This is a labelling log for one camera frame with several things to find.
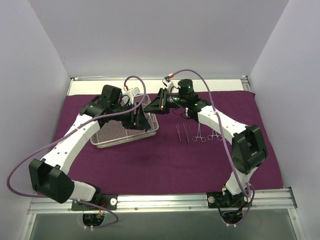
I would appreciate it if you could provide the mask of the metal mesh instrument tray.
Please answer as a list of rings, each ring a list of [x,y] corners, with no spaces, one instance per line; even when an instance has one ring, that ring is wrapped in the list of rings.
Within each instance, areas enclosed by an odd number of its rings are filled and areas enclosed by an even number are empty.
[[[143,110],[151,102],[148,95],[143,97],[142,94],[138,94],[134,100],[135,105],[143,100],[141,104]],[[110,120],[91,137],[91,144],[97,148],[107,148],[155,135],[159,129],[159,123],[156,115],[145,112],[144,115],[150,124],[149,130],[127,129],[122,126],[121,121]]]

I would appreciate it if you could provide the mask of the steel probe rod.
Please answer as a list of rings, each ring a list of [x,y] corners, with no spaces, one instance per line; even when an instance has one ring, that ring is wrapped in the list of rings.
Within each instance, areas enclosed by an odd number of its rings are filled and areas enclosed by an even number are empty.
[[[176,131],[177,131],[179,142],[181,143],[181,134],[180,134],[179,124],[176,124],[175,127],[176,127]]]

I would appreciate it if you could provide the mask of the steel tweezers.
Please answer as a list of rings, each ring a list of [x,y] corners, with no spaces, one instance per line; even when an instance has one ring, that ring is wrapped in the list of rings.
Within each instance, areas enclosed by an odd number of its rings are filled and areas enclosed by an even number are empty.
[[[188,127],[186,122],[183,123],[183,128],[186,136],[186,141],[188,144],[190,144],[189,132],[188,132]]]

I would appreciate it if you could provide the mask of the steel forceps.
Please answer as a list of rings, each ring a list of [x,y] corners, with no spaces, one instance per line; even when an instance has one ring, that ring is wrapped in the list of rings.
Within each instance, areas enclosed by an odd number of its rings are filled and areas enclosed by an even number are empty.
[[[213,141],[214,139],[217,139],[218,141],[223,140],[223,138],[220,134],[218,134],[215,130],[212,130],[212,133],[207,136],[207,140]]]
[[[198,123],[198,127],[197,127],[197,134],[196,136],[193,136],[192,137],[192,141],[193,142],[201,142],[201,143],[205,143],[206,142],[206,138],[202,136],[202,133],[201,133],[201,124]]]

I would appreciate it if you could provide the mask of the purple cloth wrap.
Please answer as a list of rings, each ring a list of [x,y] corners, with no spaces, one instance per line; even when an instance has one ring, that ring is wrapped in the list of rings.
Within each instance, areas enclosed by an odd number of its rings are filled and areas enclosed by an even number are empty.
[[[263,126],[255,94],[248,91],[213,91],[215,107],[230,118],[258,125],[268,158],[255,171],[250,183],[255,190],[281,189],[281,170]],[[64,100],[54,141],[63,137],[81,108],[94,95],[72,95]],[[97,148],[90,141],[74,160],[68,176],[101,189],[103,194],[165,195],[220,192],[231,175],[231,166],[221,141],[193,142],[198,123],[181,117],[182,111],[156,115],[159,129],[144,139]],[[186,122],[189,144],[183,123]],[[176,124],[179,125],[179,142]]]

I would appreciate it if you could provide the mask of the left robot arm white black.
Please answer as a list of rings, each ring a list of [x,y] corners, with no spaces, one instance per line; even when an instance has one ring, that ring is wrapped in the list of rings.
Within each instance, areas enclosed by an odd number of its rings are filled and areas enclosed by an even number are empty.
[[[63,140],[42,159],[35,158],[30,162],[28,169],[33,190],[60,204],[78,200],[90,210],[97,209],[102,200],[101,190],[71,180],[68,172],[89,139],[105,123],[113,120],[121,122],[126,129],[150,129],[142,108],[144,98],[137,87],[121,89],[104,85],[101,94],[81,108]]]

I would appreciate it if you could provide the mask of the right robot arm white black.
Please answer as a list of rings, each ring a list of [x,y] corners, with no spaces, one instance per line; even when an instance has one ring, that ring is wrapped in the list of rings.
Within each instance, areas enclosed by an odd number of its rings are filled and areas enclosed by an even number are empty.
[[[200,98],[190,79],[174,84],[167,76],[162,82],[164,87],[144,108],[144,112],[164,115],[170,109],[181,108],[187,117],[220,134],[224,144],[231,144],[231,150],[226,153],[232,172],[222,189],[223,203],[232,207],[240,201],[240,194],[246,198],[252,197],[250,178],[268,157],[261,129],[255,124],[248,126],[225,115],[214,106],[212,99]]]

